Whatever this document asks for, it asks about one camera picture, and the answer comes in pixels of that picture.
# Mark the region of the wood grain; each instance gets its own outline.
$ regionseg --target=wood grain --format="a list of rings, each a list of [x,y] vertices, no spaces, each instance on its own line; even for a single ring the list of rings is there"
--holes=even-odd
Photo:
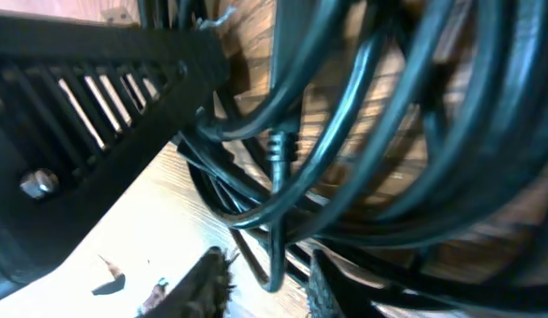
[[[223,12],[227,5],[235,6],[237,11],[217,31],[222,37],[225,54],[231,60],[231,85],[238,92],[236,100],[241,110],[248,113],[268,94],[270,46],[276,1],[209,1],[209,7],[215,16]],[[118,6],[124,6],[135,19],[138,18],[134,0],[0,0],[0,10],[96,21],[102,20],[101,11]],[[295,169],[314,146],[339,98],[339,88],[344,80],[346,66],[352,56],[354,38],[359,29],[362,6],[363,4],[358,4],[351,10],[344,31],[344,40],[336,45],[327,63],[305,91],[300,160],[295,164]],[[315,188],[316,192],[331,197],[339,184],[345,181],[345,176],[351,170],[351,162],[362,148],[367,131],[393,92],[402,68],[403,58],[398,50],[391,46],[379,66],[374,83],[366,94],[361,115],[341,149],[339,159],[323,176]],[[451,81],[448,94],[445,96],[451,114],[456,114],[469,74],[468,63],[463,63]],[[415,125],[416,122],[417,111],[416,107],[413,107],[410,116],[403,123],[401,134],[396,138],[397,142],[394,144],[397,147],[389,149],[388,159],[396,163],[390,164],[387,172],[379,175],[380,182],[377,183],[376,193],[359,200],[359,205],[363,202],[381,203],[393,200],[396,194],[406,189],[425,169],[425,141],[420,133],[421,129]],[[252,163],[238,141],[227,146],[236,154],[237,164],[269,186],[266,177]],[[480,282],[519,253],[531,229],[543,217],[547,205],[548,170],[495,216],[441,245],[425,272],[453,280]],[[266,264],[265,253],[252,239],[248,242],[259,254],[261,262]],[[122,314],[130,309],[132,299],[139,298],[131,296],[132,291],[126,294],[129,300],[93,301],[84,296],[92,285],[103,280],[100,278],[103,277],[103,274],[100,274],[102,271],[94,261],[98,254],[116,262],[125,272],[128,270],[131,273],[145,273],[139,276],[150,277],[146,278],[145,282],[146,290],[149,292],[160,276],[168,277],[172,284],[177,283],[210,245],[219,245],[230,250],[234,248],[226,228],[211,217],[199,199],[187,173],[186,164],[177,156],[173,146],[168,145],[59,270],[2,301],[0,311],[6,313],[5,316],[85,317],[107,316],[109,312],[113,313],[113,316],[126,316]],[[408,259],[412,251],[379,253],[387,259],[402,263]],[[148,269],[145,269],[146,260],[150,260]],[[341,265],[350,268],[350,264]],[[271,295],[258,287],[244,261],[235,262],[233,272],[237,289],[232,295],[231,316],[307,315],[304,292],[290,279],[286,279],[282,291]],[[537,277],[543,277],[546,281],[548,263],[537,274]],[[67,282],[71,279],[72,286],[69,286]],[[529,281],[535,282],[536,279],[540,278],[532,277]],[[47,297],[41,292],[44,289],[53,291]],[[54,298],[53,295],[65,300],[66,305],[60,306],[58,301],[49,300]],[[84,301],[90,308],[76,314],[76,308],[83,307]],[[26,307],[32,309],[27,311],[20,304],[26,304]],[[392,317],[437,316],[410,313],[396,308],[382,308]],[[454,312],[449,315],[490,314]]]

